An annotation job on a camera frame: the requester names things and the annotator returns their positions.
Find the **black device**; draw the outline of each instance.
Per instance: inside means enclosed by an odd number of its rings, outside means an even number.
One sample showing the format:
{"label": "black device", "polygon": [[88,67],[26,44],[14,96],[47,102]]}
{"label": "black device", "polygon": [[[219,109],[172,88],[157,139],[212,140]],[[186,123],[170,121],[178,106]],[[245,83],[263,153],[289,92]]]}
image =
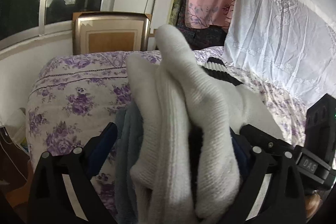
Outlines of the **black device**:
{"label": "black device", "polygon": [[[336,100],[326,94],[307,112],[304,147],[293,147],[251,126],[243,126],[232,138],[249,162],[249,174],[229,210],[218,224],[304,224],[305,195],[331,188],[336,172]],[[116,140],[116,126],[109,123],[100,136],[70,154],[52,156],[44,152],[35,170],[28,203],[28,224],[117,223],[105,208],[90,179],[98,174]],[[265,174],[272,174],[259,214],[246,221]],[[69,174],[78,201],[88,221],[77,217],[70,204],[62,174]],[[322,207],[308,223],[324,223],[333,214],[333,188]],[[18,223],[13,214],[6,214]]]}

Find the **blue cloth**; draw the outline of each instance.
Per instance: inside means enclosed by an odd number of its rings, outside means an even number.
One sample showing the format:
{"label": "blue cloth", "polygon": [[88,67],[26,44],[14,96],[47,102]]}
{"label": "blue cloth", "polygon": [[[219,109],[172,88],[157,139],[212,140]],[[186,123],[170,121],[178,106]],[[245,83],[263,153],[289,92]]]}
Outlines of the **blue cloth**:
{"label": "blue cloth", "polygon": [[137,198],[130,169],[139,158],[143,138],[142,116],[132,101],[120,109],[115,118],[118,128],[117,158],[115,167],[115,206],[119,224],[138,223]]}

